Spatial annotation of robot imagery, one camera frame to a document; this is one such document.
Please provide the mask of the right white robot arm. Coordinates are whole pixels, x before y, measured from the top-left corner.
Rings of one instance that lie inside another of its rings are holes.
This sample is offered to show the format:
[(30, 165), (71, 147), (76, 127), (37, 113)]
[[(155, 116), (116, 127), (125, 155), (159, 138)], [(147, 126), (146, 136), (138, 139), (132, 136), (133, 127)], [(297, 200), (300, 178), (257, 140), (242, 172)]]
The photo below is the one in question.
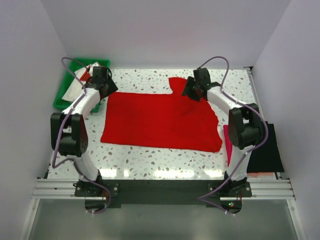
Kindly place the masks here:
[(207, 68), (197, 68), (187, 78), (183, 96), (204, 99), (228, 115), (228, 138), (232, 144), (230, 162), (224, 182), (216, 188), (230, 197), (235, 196), (247, 180), (247, 168), (252, 152), (268, 139), (268, 126), (255, 103), (245, 103), (223, 90), (223, 83), (212, 82)]

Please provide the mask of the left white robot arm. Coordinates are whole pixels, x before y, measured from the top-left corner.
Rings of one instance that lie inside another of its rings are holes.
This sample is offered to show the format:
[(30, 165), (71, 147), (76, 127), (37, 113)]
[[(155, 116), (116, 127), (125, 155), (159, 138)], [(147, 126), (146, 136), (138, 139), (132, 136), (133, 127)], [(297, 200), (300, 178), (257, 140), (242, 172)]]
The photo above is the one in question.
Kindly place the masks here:
[(79, 96), (62, 112), (50, 117), (50, 136), (53, 157), (51, 167), (58, 168), (70, 161), (79, 175), (79, 180), (87, 182), (86, 191), (99, 196), (104, 184), (97, 180), (100, 171), (94, 166), (87, 148), (89, 137), (85, 118), (101, 100), (118, 90), (112, 80), (111, 70), (106, 66), (93, 66), (92, 76), (81, 82)]

